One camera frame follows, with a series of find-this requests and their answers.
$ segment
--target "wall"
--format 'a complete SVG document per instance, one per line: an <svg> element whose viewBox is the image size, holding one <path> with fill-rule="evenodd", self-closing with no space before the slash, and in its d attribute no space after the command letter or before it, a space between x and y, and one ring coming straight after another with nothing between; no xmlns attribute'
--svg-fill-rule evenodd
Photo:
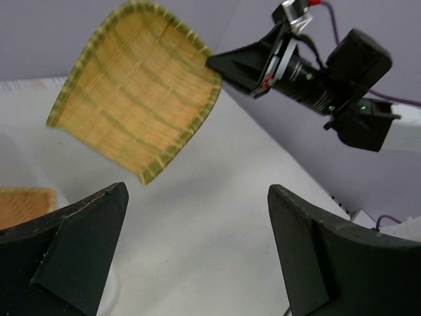
<svg viewBox="0 0 421 316"><path fill-rule="evenodd" d="M67 75L96 27L122 2L0 0L0 80ZM159 2L216 49L239 0Z"/></svg>
<svg viewBox="0 0 421 316"><path fill-rule="evenodd" d="M421 1L331 2L337 13L340 36L357 27L376 38L392 54L394 66L377 84L377 90L421 99L421 20L418 16ZM273 26L270 15L279 4L279 0L241 1L218 51L263 37ZM315 19L306 33L326 60L335 47L328 14L322 7L311 11ZM227 90L348 209L362 207L373 217L384 213L400 219L421 215L421 155L370 153L346 147L334 132L323 130L327 118L318 117L276 92L255 101L229 87Z"/></svg>

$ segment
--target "brown woven object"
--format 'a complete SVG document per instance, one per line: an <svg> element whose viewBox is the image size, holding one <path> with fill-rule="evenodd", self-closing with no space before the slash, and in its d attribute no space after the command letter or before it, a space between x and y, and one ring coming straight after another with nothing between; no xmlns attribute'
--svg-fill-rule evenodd
<svg viewBox="0 0 421 316"><path fill-rule="evenodd" d="M203 124L221 90L208 47L156 3L114 10L82 51L49 115L59 127L152 181Z"/></svg>
<svg viewBox="0 0 421 316"><path fill-rule="evenodd" d="M54 211L56 191L40 188L0 188L0 230Z"/></svg>

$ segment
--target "white table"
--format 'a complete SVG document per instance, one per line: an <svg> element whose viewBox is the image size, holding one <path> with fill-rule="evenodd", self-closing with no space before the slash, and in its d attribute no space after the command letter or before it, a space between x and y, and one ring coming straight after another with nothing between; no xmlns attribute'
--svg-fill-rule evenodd
<svg viewBox="0 0 421 316"><path fill-rule="evenodd" d="M225 92L203 127L147 187L45 120L58 88L0 93L0 123L19 126L46 175L75 202L126 183L114 263L114 316L281 315L288 307L266 196L281 184L345 212Z"/></svg>

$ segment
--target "purple cable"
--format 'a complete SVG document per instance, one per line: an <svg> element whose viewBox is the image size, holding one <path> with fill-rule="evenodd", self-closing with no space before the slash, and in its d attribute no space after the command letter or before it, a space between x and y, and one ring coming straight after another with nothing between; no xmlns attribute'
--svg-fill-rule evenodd
<svg viewBox="0 0 421 316"><path fill-rule="evenodd" d="M396 219L396 218L395 218L395 217L393 217L393 216L390 216L390 215L382 215L382 216L380 216L380 217L377 219L377 222L376 222L376 230L377 230L377 231L379 231L379 230L380 230L380 223L381 223L382 219L391 219L392 221L394 221L394 222L396 222L396 223L398 223L398 224L402 224L402 222L401 222L399 219Z"/></svg>
<svg viewBox="0 0 421 316"><path fill-rule="evenodd" d="M329 11L330 20L332 21L332 28L334 30L335 42L336 42L336 45L338 46L339 43L340 43L340 39L339 39L339 31L338 31L337 22L336 22L336 15L335 15L335 11L334 11L334 6L331 3L329 3L328 1L322 1L320 4L324 7L326 7L327 10ZM375 95L376 97L380 97L380 98L386 99L388 101L394 101L394 102L398 102L398 103L406 103L406 104L414 105L416 107L421 107L421 102L419 102L419 101L403 99L402 97L392 97L390 95L383 94L381 92L377 92L376 90L369 90L369 92L372 95Z"/></svg>

